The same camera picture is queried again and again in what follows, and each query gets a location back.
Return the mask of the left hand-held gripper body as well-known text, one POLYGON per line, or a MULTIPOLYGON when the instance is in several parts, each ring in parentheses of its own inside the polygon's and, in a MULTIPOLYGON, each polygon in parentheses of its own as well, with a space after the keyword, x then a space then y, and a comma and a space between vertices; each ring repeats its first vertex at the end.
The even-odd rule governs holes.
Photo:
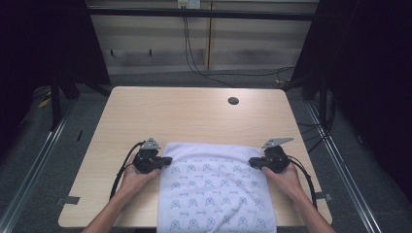
POLYGON ((160 145, 154 138, 145 141, 133 160, 135 168, 143 174, 149 174, 154 169, 160 169, 161 158, 157 155, 159 149, 160 145))

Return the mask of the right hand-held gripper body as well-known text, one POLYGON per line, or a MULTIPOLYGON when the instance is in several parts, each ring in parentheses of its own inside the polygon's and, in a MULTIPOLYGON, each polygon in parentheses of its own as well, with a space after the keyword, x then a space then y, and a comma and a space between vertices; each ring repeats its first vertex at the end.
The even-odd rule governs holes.
POLYGON ((282 173, 290 164, 288 156, 281 147, 282 144, 292 141, 292 138, 274 138, 266 141, 262 148, 264 156, 268 161, 267 167, 274 173, 282 173))

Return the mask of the white patterned towel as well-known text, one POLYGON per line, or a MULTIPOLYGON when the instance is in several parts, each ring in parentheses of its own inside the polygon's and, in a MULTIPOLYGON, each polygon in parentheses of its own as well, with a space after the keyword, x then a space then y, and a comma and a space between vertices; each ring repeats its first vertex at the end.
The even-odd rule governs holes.
POLYGON ((161 171, 156 233, 277 233, 265 175, 250 166, 260 150, 169 143, 161 171))

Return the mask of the person's left hand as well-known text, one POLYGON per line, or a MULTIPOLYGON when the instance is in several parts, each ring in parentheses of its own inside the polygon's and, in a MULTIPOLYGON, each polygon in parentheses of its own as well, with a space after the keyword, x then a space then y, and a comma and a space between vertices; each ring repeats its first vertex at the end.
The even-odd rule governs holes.
POLYGON ((142 174, 134 165, 128 165, 124 170, 120 192, 132 197, 137 194, 147 182, 156 178, 159 174, 159 169, 154 169, 149 174, 142 174))

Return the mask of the person's right hand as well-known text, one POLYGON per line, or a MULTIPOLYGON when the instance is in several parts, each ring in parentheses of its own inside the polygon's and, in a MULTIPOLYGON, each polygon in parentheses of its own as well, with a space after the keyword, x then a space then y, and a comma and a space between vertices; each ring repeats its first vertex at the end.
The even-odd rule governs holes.
POLYGON ((277 186, 293 201, 296 201, 305 195, 297 170, 293 164, 289 164, 280 174, 274 173, 267 167, 262 167, 261 171, 269 180, 277 184, 277 186))

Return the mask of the black curtain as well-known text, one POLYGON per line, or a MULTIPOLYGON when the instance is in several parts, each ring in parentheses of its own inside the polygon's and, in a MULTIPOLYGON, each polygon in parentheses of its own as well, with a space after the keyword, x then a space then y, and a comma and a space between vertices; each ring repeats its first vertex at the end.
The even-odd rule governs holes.
POLYGON ((323 84, 412 204, 412 0, 319 0, 292 80, 323 84))
POLYGON ((0 0, 0 158, 17 138, 36 88, 58 85, 67 97, 76 83, 110 78, 86 0, 0 0))

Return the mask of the aluminium floor rail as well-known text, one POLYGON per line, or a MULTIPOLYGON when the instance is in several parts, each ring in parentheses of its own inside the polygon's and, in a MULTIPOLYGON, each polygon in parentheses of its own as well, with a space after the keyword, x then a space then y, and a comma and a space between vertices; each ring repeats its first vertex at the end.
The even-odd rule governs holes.
POLYGON ((369 205, 365 201, 361 191, 356 184, 345 160, 343 159, 338 147, 334 143, 332 137, 326 132, 326 130, 321 126, 321 117, 320 113, 317 110, 315 104, 312 101, 309 101, 307 104, 308 112, 316 124, 321 140, 328 151, 328 154, 337 169, 337 172, 345 185, 346 190, 349 193, 349 196, 355 205, 355 208, 360 216, 360 219, 368 233, 383 233, 377 218, 371 211, 369 205))
POLYGON ((24 179, 18 186, 14 197, 5 208, 3 215, 0 216, 0 233, 13 232, 16 222, 66 125, 67 118, 75 106, 76 101, 69 101, 61 118, 57 120, 57 124, 48 130, 48 136, 43 142, 42 147, 35 153, 34 160, 24 173, 24 179))

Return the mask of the black metal stand post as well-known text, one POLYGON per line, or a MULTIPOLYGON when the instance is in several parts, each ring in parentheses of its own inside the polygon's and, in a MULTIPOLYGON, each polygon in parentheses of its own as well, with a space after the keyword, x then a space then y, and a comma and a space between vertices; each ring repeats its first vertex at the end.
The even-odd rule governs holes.
POLYGON ((52 123, 51 131, 53 131, 61 121, 60 109, 60 88, 56 74, 51 76, 51 108, 52 108, 52 123))
POLYGON ((326 102, 327 102, 327 82, 325 75, 321 78, 320 88, 320 122, 323 127, 326 127, 326 102))

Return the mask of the black horizontal frame bar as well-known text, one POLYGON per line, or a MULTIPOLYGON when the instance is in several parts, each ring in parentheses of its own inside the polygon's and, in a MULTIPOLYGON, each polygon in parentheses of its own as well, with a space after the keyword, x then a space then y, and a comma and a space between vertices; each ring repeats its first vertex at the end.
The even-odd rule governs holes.
POLYGON ((124 8, 87 8, 90 15, 99 16, 137 16, 137 17, 206 17, 230 19, 272 19, 312 21, 315 14, 223 11, 223 10, 192 10, 192 9, 124 9, 124 8))

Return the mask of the white wall socket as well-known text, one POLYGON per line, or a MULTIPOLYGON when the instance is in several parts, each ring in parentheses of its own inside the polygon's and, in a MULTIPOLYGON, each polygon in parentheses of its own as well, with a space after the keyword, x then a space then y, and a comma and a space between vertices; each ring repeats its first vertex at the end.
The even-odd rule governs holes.
POLYGON ((199 10, 201 8, 200 0, 177 0, 179 9, 195 9, 199 10))

